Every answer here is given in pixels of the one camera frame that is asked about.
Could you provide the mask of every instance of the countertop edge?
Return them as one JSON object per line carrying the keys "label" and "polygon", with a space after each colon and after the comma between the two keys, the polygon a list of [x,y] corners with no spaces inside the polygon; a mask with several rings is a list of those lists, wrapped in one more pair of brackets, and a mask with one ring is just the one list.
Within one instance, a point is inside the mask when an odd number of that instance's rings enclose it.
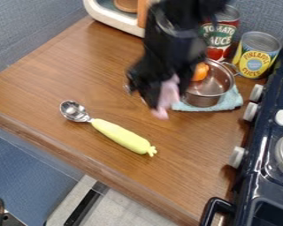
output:
{"label": "countertop edge", "polygon": [[84,171],[96,180],[124,193],[129,198],[141,202],[144,206],[154,209],[159,214],[168,217],[179,225],[199,225],[199,222],[189,212],[181,207],[176,207],[169,200],[158,196],[156,193],[136,183],[131,178],[119,174],[114,169],[108,168],[94,159],[88,158],[82,154],[77,154],[73,148],[63,145],[57,140],[51,139],[41,132],[1,112],[0,128],[46,150],[57,158]]}

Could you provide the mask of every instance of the toy kitchen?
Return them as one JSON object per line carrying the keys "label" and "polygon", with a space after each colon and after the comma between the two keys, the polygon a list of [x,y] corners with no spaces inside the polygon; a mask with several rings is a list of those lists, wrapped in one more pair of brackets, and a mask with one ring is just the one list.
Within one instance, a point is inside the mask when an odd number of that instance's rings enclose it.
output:
{"label": "toy kitchen", "polygon": [[255,85],[243,119],[251,124],[245,147],[236,147],[229,165],[237,169],[233,202],[209,200],[202,226],[216,213],[227,225],[283,226],[283,50],[264,86]]}

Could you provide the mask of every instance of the gray wall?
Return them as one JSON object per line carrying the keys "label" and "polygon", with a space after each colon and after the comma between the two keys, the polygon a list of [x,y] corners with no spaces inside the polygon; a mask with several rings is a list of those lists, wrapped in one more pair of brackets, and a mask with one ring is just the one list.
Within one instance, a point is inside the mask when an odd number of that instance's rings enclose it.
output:
{"label": "gray wall", "polygon": [[0,0],[0,71],[85,15],[82,0]]}
{"label": "gray wall", "polygon": [[262,31],[277,37],[283,44],[283,0],[236,0],[241,26],[236,39],[247,31]]}

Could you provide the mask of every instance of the wooden countertop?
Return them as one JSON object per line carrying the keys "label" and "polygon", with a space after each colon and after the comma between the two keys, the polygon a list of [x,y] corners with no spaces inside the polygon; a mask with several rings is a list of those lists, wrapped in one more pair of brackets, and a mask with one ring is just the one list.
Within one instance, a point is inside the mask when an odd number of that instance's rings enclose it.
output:
{"label": "wooden countertop", "polygon": [[[197,225],[207,200],[229,199],[234,170],[226,166],[248,126],[241,109],[150,115],[123,89],[124,71],[142,55],[142,41],[85,18],[0,73],[0,126],[179,225]],[[247,101],[256,83],[237,78]],[[157,147],[150,158],[113,143],[89,124],[66,121],[59,104],[75,100]]]}

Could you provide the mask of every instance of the white knob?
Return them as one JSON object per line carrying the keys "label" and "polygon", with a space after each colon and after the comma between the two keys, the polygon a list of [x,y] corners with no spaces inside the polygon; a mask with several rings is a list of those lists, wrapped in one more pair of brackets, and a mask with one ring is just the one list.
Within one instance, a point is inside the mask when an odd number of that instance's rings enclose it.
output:
{"label": "white knob", "polygon": [[263,91],[264,91],[264,86],[255,84],[249,99],[253,102],[258,102],[259,98],[263,94]]}
{"label": "white knob", "polygon": [[241,165],[241,161],[243,159],[243,155],[245,153],[245,149],[243,147],[235,147],[230,158],[228,164],[233,168],[238,169]]}
{"label": "white knob", "polygon": [[252,122],[258,111],[258,104],[250,102],[246,111],[244,112],[243,119]]}
{"label": "white knob", "polygon": [[276,116],[275,116],[275,121],[278,125],[283,126],[283,109],[280,109]]}

